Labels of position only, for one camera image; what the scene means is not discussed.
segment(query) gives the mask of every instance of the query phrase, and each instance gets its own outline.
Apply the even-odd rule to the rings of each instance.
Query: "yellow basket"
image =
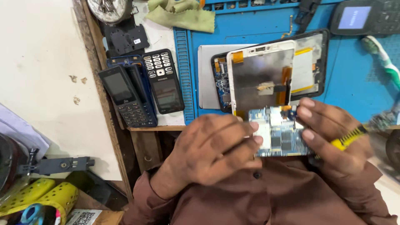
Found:
[[[40,178],[2,205],[0,216],[24,210],[33,203],[40,203],[58,209],[61,215],[61,224],[64,225],[67,214],[78,199],[78,189],[68,182],[54,186],[54,180]]]

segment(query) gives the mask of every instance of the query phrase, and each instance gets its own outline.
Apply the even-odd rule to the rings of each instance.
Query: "blue circuit board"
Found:
[[[254,135],[264,138],[256,157],[313,154],[301,138],[304,127],[296,122],[295,106],[250,110],[249,121],[258,122],[259,129]]]
[[[218,99],[220,102],[221,110],[227,112],[230,110],[230,89],[228,79],[228,65],[226,62],[218,61],[218,69],[213,65],[215,86],[217,87]]]

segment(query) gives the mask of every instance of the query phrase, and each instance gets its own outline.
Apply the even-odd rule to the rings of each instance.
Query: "wooden desk edge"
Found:
[[[183,131],[185,128],[186,126],[157,126],[143,128],[127,127],[130,131]]]

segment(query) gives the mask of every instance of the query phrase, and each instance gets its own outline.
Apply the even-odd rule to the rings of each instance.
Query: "qr code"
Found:
[[[90,225],[90,220],[95,213],[84,212],[72,225]]]

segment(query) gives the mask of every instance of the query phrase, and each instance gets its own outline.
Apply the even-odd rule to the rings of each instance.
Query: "green cloth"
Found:
[[[214,33],[215,12],[199,8],[196,0],[149,0],[146,18],[163,26]]]

